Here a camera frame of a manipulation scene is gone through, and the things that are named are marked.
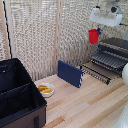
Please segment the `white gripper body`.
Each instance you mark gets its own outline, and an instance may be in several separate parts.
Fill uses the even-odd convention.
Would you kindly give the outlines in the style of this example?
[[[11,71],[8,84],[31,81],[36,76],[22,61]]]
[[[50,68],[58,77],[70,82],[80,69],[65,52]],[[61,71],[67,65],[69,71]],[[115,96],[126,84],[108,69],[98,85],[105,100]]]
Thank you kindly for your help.
[[[117,27],[122,20],[122,15],[116,13],[102,14],[99,8],[93,8],[89,20],[98,24]]]

